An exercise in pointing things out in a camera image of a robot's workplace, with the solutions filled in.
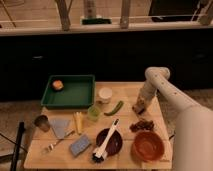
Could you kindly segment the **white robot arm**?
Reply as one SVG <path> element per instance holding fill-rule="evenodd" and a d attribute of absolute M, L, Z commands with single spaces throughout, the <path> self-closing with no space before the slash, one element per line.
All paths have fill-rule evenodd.
<path fill-rule="evenodd" d="M 159 91 L 176 109 L 173 171 L 213 171 L 213 110 L 201 105 L 168 81 L 167 67 L 148 67 L 133 110 L 145 111 Z"/>

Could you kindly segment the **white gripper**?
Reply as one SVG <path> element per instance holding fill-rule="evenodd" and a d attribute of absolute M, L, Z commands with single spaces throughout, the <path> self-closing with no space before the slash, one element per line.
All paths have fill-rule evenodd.
<path fill-rule="evenodd" d="M 139 107 L 139 108 L 148 108 L 149 105 L 150 105 L 151 101 L 149 99 L 146 99 L 145 97 L 143 96 L 139 96 L 137 98 L 137 102 L 136 102 L 136 105 Z"/>

